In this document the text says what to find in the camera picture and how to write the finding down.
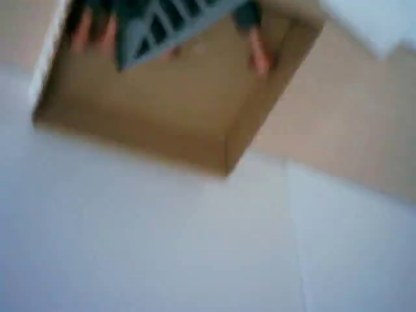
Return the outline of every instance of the white wall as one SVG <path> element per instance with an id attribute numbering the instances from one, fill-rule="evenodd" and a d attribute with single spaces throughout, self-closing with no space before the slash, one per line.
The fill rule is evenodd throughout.
<path id="1" fill-rule="evenodd" d="M 402 42 L 416 47 L 414 0 L 320 0 L 377 57 L 386 57 Z"/>
<path id="2" fill-rule="evenodd" d="M 0 311 L 302 311 L 280 164 L 219 182 L 0 126 Z"/>
<path id="3" fill-rule="evenodd" d="M 416 207 L 291 165 L 309 312 L 416 310 Z"/>

